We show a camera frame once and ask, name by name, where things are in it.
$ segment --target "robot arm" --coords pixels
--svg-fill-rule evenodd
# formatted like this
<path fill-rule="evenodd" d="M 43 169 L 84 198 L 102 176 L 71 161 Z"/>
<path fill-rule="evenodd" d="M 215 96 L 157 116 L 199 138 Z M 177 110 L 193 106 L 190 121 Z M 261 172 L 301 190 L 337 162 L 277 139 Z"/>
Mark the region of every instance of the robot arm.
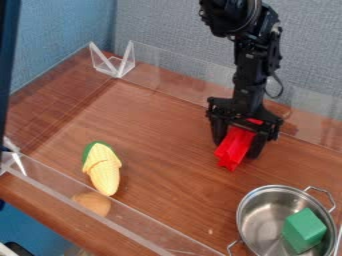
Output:
<path fill-rule="evenodd" d="M 230 125 L 257 133 L 247 156 L 257 158 L 267 141 L 277 140 L 283 120 L 263 107 L 269 76 L 281 67 L 282 28 L 278 14 L 261 0 L 201 0 L 206 25 L 235 44 L 233 99 L 209 98 L 207 117 L 219 145 Z"/>

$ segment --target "pot handle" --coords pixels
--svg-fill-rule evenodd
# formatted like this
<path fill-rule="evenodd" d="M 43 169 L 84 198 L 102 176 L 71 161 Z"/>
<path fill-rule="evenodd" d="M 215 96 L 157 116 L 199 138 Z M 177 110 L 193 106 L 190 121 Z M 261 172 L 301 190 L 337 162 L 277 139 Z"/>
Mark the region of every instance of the pot handle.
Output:
<path fill-rule="evenodd" d="M 231 244 L 229 244 L 229 246 L 227 246 L 227 251 L 229 251 L 230 256 L 233 256 L 233 252 L 231 252 L 230 249 L 231 249 L 238 243 L 243 243 L 242 239 L 235 240 L 235 241 L 234 241 Z"/>
<path fill-rule="evenodd" d="M 329 200 L 330 200 L 330 202 L 332 202 L 332 204 L 333 204 L 333 207 L 332 207 L 330 210 L 329 210 L 329 213 L 332 213 L 332 212 L 336 210 L 336 208 L 337 208 L 337 203 L 336 203 L 336 200 L 334 200 L 334 198 L 333 198 L 332 193 L 330 193 L 328 190 L 325 190 L 325 189 L 322 189 L 322 188 L 313 187 L 313 186 L 309 186 L 304 191 L 308 192 L 310 189 L 317 190 L 317 191 L 320 191 L 320 192 L 328 194 Z"/>

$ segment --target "metal pot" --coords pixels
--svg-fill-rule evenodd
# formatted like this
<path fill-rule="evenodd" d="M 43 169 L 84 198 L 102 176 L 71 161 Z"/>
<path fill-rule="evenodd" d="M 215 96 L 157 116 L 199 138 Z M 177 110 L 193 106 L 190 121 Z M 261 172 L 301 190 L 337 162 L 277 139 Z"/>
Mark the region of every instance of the metal pot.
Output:
<path fill-rule="evenodd" d="M 317 190 L 329 195 L 333 207 L 326 210 L 318 200 L 306 192 Z M 282 239 L 281 232 L 285 219 L 304 208 L 310 208 L 328 227 L 322 243 L 302 255 L 332 256 L 337 246 L 337 227 L 330 213 L 336 209 L 336 202 L 329 191 L 308 187 L 304 191 L 282 185 L 265 186 L 253 190 L 242 199 L 238 212 L 237 224 L 241 240 L 233 242 L 231 248 L 238 242 L 243 242 L 258 256 L 295 255 L 289 244 Z"/>

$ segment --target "red object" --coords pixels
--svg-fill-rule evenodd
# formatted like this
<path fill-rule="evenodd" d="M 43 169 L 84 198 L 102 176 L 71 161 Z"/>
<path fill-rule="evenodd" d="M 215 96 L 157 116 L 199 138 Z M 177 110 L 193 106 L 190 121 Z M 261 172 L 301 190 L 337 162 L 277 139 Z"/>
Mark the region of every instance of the red object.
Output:
<path fill-rule="evenodd" d="M 247 120 L 258 125 L 263 123 L 257 119 Z M 249 152 L 254 136 L 255 132 L 239 127 L 230 128 L 229 134 L 215 150 L 215 156 L 221 159 L 219 166 L 225 166 L 230 171 L 237 169 Z"/>

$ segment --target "green block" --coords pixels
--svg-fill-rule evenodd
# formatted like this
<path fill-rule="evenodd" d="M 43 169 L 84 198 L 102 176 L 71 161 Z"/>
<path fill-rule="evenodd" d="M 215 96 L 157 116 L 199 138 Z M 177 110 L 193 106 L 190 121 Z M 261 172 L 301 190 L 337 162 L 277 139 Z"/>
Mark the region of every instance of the green block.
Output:
<path fill-rule="evenodd" d="M 283 224 L 282 235 L 294 251 L 301 254 L 322 241 L 326 225 L 309 208 L 290 215 Z"/>

